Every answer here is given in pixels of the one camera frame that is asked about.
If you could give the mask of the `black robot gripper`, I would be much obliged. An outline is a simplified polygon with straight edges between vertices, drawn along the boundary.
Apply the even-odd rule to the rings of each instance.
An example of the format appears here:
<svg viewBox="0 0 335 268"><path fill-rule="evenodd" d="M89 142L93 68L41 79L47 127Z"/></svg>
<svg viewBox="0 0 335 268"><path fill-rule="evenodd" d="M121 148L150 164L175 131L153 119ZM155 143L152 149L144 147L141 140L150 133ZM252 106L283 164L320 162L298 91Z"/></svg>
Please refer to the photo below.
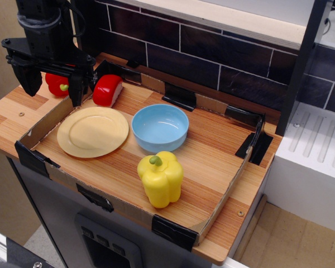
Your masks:
<svg viewBox="0 0 335 268"><path fill-rule="evenodd" d="M88 79L93 75L95 59L75 46L73 39L60 27L44 30L25 30L25 37L6 38L6 59L25 92L34 97L42 85L41 71L70 75L69 97L73 107L81 106L88 91Z"/></svg>

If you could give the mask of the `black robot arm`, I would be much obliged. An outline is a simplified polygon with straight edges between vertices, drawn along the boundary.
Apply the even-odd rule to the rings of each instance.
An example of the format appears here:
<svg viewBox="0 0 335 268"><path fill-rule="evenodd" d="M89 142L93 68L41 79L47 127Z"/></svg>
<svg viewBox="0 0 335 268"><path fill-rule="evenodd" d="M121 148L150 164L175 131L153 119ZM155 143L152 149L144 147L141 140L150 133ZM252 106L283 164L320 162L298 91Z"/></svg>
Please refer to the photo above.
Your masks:
<svg viewBox="0 0 335 268"><path fill-rule="evenodd" d="M66 77L69 97L74 107L81 106L89 85L97 81L95 58L77 48L70 14L82 13L69 1L17 1L17 20L24 29L23 38L4 39L7 62L30 96L35 96L42 84L43 72Z"/></svg>

